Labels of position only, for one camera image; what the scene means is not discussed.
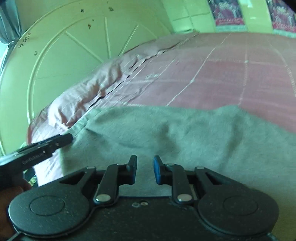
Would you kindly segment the left hand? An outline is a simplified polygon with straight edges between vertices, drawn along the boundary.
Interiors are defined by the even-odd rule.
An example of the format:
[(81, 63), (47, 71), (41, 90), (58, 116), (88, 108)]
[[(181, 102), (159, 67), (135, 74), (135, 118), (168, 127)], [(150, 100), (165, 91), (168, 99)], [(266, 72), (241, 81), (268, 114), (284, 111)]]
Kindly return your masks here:
[(8, 215), (8, 206), (10, 205), (11, 201), (18, 196), (19, 194), (23, 193), (24, 191), (28, 191), (32, 188), (30, 183), (25, 179), (22, 180), (20, 186), (7, 188), (1, 191), (1, 206), (0, 206), (0, 236), (1, 240), (8, 240), (11, 238), (15, 231), (12, 227), (11, 222), (9, 221)]

